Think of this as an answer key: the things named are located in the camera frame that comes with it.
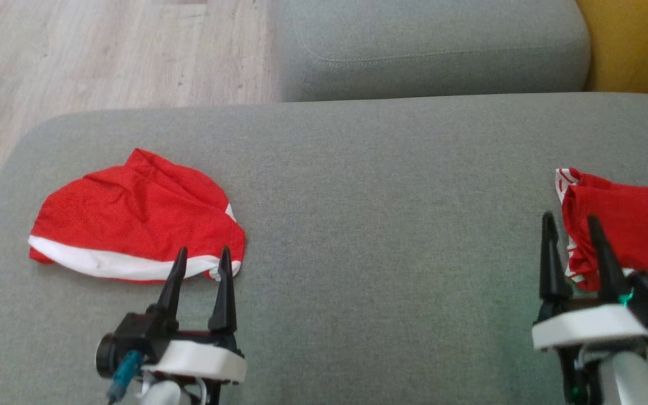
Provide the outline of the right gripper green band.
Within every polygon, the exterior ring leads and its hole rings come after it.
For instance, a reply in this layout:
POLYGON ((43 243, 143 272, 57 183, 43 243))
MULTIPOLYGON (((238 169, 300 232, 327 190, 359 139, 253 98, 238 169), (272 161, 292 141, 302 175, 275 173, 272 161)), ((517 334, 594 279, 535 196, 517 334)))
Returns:
POLYGON ((538 297, 543 303, 532 326, 533 349, 537 351, 648 339, 648 327, 632 310, 621 305, 627 304, 632 297, 632 287, 605 236, 601 221, 596 216, 589 216, 587 225, 600 279, 597 299, 607 304, 566 310, 561 300, 573 297, 573 290, 561 264, 555 216, 551 211, 544 212, 538 284, 538 297))

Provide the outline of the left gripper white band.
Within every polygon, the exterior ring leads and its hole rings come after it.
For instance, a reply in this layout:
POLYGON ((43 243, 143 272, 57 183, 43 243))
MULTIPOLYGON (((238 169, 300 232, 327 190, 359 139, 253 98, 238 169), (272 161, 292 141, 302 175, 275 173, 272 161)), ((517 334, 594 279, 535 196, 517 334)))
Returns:
POLYGON ((131 351, 142 354, 137 375, 141 381, 173 377, 181 384, 191 384, 195 379, 242 384, 247 364, 235 336, 237 312, 231 249, 224 246, 219 259, 218 295, 205 331, 178 328, 178 300, 187 273, 187 258, 188 249, 182 247, 159 300, 149 305, 147 313, 124 316, 115 329, 116 353, 120 357, 131 351))

